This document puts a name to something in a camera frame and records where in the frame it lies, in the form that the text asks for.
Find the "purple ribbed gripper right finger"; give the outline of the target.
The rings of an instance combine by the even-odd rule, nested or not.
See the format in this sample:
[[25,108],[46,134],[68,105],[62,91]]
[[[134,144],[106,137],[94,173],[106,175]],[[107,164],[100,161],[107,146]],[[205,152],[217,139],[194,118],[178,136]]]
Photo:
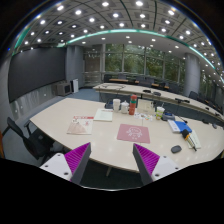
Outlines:
[[143,185],[148,185],[180,170],[180,167],[169,157],[159,156],[136,143],[133,144],[133,155]]

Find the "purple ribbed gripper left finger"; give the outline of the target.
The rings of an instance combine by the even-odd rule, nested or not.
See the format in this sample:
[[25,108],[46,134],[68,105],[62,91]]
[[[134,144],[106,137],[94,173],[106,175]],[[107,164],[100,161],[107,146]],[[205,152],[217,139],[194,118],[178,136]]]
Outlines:
[[66,154],[56,153],[41,169],[79,185],[90,154],[91,143],[86,143]]

